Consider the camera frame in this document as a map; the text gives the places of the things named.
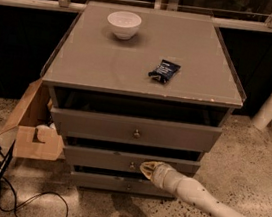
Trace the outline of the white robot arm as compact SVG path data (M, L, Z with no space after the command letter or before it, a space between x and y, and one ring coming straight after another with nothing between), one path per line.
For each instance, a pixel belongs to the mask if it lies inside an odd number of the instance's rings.
M144 162L141 172L159 189L206 213L210 217L246 217L213 197L194 178L189 178L164 162Z

